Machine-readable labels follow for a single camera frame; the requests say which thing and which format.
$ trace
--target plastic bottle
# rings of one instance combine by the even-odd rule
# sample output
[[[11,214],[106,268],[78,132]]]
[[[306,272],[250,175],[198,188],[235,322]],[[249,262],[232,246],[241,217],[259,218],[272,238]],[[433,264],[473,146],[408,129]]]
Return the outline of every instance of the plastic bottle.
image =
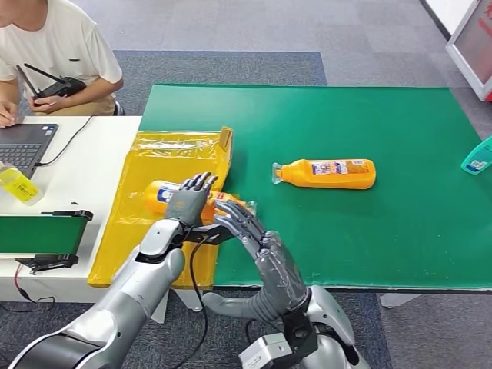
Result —
[[[288,165],[275,163],[274,184],[289,182],[298,187],[365,190],[376,180],[374,164],[367,159],[305,160]]]
[[[144,203],[150,211],[158,214],[164,214],[167,209],[169,199],[171,199],[171,195],[175,191],[179,190],[180,186],[180,184],[168,181],[153,181],[147,186],[147,188],[143,192]],[[210,196],[207,200],[207,205],[205,205],[204,211],[201,213],[201,218],[202,221],[204,223],[211,222],[214,220],[214,214],[215,212],[218,214],[222,213],[220,210],[214,209],[214,200],[216,199],[223,201],[232,200],[247,208],[253,214],[256,214],[257,211],[257,203],[255,201],[244,202],[238,200],[231,194],[211,191]]]
[[[478,175],[492,164],[492,136],[475,148],[461,164],[461,168],[472,175]]]
[[[43,198],[42,191],[23,175],[19,169],[0,161],[0,186],[26,205],[34,205]]]

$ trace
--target white table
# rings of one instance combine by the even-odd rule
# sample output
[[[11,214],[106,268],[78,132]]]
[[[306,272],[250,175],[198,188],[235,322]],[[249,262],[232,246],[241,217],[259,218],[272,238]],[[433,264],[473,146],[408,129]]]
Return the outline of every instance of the white table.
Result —
[[[58,131],[42,161],[49,161],[62,150],[88,117],[26,117],[26,123],[58,124]],[[54,296],[57,302],[94,303],[106,288],[87,283],[112,206],[125,159],[138,131],[142,117],[94,117],[78,133],[53,165],[38,168],[32,181],[45,192],[39,202],[28,207],[0,188],[0,213],[39,214],[42,211],[88,210],[94,217],[87,224],[77,252],[78,264],[72,268],[42,271],[35,275],[23,267],[19,283],[32,299]],[[25,301],[14,286],[19,263],[12,254],[0,254],[0,301]],[[177,290],[189,309],[198,311],[193,290]],[[167,295],[152,316],[163,322]]]

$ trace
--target black laptop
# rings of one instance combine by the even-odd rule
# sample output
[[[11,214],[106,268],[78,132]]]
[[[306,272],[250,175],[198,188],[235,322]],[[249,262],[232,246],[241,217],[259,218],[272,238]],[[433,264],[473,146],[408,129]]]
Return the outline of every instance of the black laptop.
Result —
[[[0,129],[0,161],[18,168],[27,178],[42,160],[58,125],[20,124]]]

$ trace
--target green table surface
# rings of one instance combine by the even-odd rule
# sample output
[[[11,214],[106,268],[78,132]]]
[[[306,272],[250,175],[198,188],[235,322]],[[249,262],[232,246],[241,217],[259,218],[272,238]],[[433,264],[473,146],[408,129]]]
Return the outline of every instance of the green table surface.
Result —
[[[447,88],[155,85],[140,131],[234,129],[225,191],[256,200],[309,284],[492,287],[492,171],[461,162],[479,137]],[[367,191],[273,185],[272,164],[369,158]],[[237,240],[217,286],[260,284]]]
[[[75,254],[87,219],[0,216],[0,253]]]

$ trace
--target humanoid robot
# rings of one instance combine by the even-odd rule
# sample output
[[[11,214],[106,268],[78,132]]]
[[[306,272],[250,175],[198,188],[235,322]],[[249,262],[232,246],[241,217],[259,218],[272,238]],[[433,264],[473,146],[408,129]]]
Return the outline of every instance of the humanoid robot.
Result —
[[[183,271],[183,242],[219,244],[236,237],[253,258],[263,286],[248,299],[204,294],[204,306],[231,317],[280,318],[284,330],[244,350],[239,355],[243,368],[283,369],[302,362],[306,369],[370,369],[355,349],[352,328],[342,308],[323,288],[306,287],[278,234],[231,201],[217,201],[223,215],[201,225],[200,214],[216,179],[204,173],[185,181],[171,196],[165,218],[134,249],[100,301],[66,327],[30,343],[9,368],[121,367],[142,326]]]

